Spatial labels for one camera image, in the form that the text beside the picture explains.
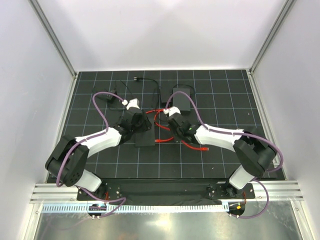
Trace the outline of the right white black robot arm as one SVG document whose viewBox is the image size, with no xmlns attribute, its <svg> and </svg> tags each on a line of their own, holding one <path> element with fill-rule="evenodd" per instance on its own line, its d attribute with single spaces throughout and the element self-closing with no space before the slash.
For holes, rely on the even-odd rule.
<svg viewBox="0 0 320 240">
<path fill-rule="evenodd" d="M 168 109 L 164 114 L 170 132 L 179 140 L 188 144 L 220 147 L 235 153 L 240 166 L 221 187 L 223 196 L 238 198 L 248 183 L 282 167 L 284 156 L 280 149 L 253 131 L 219 128 L 204 123 L 194 125 L 179 112 L 170 113 Z"/>
</svg>

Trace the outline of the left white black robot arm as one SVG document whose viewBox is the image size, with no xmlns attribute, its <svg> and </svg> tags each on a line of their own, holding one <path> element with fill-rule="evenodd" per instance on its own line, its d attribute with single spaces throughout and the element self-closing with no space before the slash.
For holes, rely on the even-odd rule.
<svg viewBox="0 0 320 240">
<path fill-rule="evenodd" d="M 72 137 L 64 135 L 45 163 L 45 169 L 56 177 L 57 187 L 76 186 L 94 199 L 107 195 L 106 183 L 95 173 L 85 169 L 88 158 L 108 148 L 129 141 L 134 134 L 152 127 L 146 112 L 136 107 L 124 111 L 117 123 L 99 132 Z"/>
</svg>

